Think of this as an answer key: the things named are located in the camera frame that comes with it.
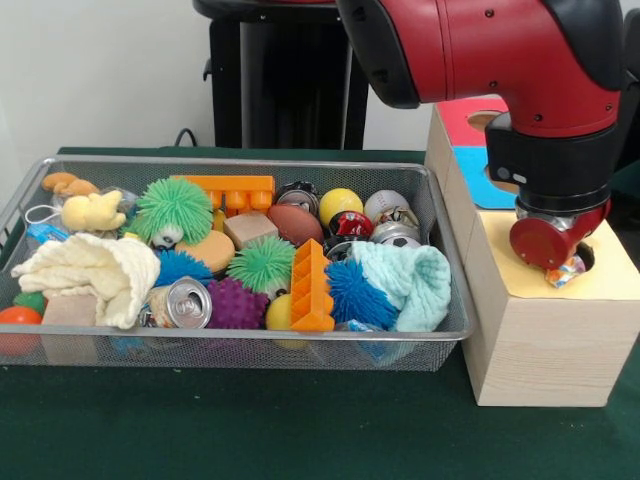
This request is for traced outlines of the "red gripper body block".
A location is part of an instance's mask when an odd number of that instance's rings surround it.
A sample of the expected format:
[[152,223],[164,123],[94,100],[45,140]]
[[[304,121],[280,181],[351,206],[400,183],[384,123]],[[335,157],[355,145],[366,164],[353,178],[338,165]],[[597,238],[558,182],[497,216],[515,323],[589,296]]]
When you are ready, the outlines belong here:
[[611,202],[575,215],[535,212],[516,202],[517,220],[510,229],[513,251],[527,264],[557,269],[573,256],[579,244],[606,219]]

